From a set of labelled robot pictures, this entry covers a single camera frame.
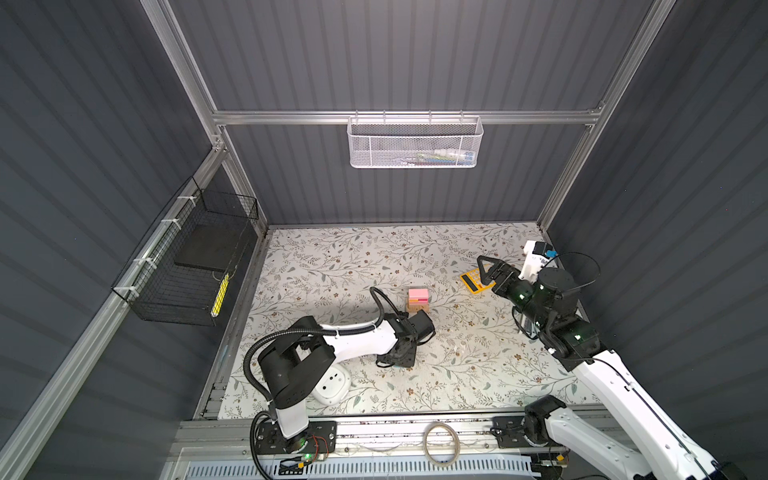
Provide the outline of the roll of clear tape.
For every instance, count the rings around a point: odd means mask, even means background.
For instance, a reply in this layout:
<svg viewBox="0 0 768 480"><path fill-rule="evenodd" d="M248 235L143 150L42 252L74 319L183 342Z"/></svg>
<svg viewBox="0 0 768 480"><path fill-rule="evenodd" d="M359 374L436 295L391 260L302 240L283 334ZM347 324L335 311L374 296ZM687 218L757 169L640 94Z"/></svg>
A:
<svg viewBox="0 0 768 480"><path fill-rule="evenodd" d="M422 450L426 460L436 468L451 468L460 458L458 432L444 422L432 422L423 432Z"/></svg>

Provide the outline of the white round smart speaker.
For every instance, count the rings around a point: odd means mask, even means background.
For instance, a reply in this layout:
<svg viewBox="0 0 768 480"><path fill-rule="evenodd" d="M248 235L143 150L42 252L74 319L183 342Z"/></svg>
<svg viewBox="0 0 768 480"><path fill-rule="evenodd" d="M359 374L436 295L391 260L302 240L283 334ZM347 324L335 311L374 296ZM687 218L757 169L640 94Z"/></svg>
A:
<svg viewBox="0 0 768 480"><path fill-rule="evenodd" d="M324 406L339 404L351 388L351 375L341 365L329 367L312 391L315 400Z"/></svg>

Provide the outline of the yellow calculator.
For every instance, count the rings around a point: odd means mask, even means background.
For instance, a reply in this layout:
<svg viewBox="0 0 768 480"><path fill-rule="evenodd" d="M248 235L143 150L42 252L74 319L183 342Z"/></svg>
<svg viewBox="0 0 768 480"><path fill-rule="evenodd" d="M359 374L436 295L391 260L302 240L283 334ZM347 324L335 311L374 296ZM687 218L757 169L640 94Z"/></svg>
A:
<svg viewBox="0 0 768 480"><path fill-rule="evenodd" d="M481 281L480 270L478 268L462 273L460 275L460 280L473 295L492 289L495 286L494 281L491 281L488 284L484 284Z"/></svg>

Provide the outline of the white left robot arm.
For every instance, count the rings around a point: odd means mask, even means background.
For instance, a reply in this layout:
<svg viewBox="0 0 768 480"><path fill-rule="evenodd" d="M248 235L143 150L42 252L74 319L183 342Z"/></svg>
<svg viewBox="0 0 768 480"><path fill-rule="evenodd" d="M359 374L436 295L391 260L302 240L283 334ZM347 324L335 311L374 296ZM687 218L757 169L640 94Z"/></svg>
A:
<svg viewBox="0 0 768 480"><path fill-rule="evenodd" d="M418 348L435 333L433 321L423 311L412 316L384 313L373 322L343 327L321 325L305 316L254 344L244 360L244 372L267 399L282 437L300 442L309 432L307 398L314 394L335 402L346 395L346 384L333 385L342 372L341 363L368 357L380 368L411 368Z"/></svg>

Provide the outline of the light pink wood block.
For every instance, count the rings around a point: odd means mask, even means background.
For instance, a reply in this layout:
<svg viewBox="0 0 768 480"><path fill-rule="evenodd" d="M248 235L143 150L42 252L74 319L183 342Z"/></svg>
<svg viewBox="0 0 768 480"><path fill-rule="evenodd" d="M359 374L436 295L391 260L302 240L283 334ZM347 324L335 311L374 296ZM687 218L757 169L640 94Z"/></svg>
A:
<svg viewBox="0 0 768 480"><path fill-rule="evenodd" d="M408 290L408 302L410 304L427 304L430 294L427 288L410 288Z"/></svg>

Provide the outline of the yellow green marker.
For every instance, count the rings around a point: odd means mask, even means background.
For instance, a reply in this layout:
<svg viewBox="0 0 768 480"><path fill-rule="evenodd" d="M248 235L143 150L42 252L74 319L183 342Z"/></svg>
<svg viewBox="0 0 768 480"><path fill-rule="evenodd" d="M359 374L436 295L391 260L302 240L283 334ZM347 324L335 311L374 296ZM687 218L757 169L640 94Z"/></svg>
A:
<svg viewBox="0 0 768 480"><path fill-rule="evenodd" d="M229 283L230 274L225 273L222 279L219 281L219 287L210 310L210 316L212 318L217 318L220 315L224 301L226 299Z"/></svg>

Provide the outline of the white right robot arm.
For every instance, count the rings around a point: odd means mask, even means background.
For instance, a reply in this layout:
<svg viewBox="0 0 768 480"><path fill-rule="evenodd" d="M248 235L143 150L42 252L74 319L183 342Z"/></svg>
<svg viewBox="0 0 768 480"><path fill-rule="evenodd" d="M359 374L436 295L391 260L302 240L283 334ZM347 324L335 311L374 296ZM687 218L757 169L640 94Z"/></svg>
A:
<svg viewBox="0 0 768 480"><path fill-rule="evenodd" d="M555 266L551 250L533 250L518 269L497 258L477 259L480 281L513 305L513 318L529 339L599 398L630 437L617 444L579 417L564 401L545 395L528 404L520 429L535 447L559 445L588 461L608 479L742 479L731 462L701 447L648 394L621 357L577 313L584 285Z"/></svg>

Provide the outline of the arched natural wood block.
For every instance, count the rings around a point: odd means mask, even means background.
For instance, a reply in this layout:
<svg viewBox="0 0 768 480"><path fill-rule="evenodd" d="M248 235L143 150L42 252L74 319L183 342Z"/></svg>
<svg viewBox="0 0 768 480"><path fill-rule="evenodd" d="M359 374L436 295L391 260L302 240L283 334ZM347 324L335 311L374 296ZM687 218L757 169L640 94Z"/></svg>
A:
<svg viewBox="0 0 768 480"><path fill-rule="evenodd" d="M409 314L416 314L420 311L429 312L430 306L428 303L408 303L406 310Z"/></svg>

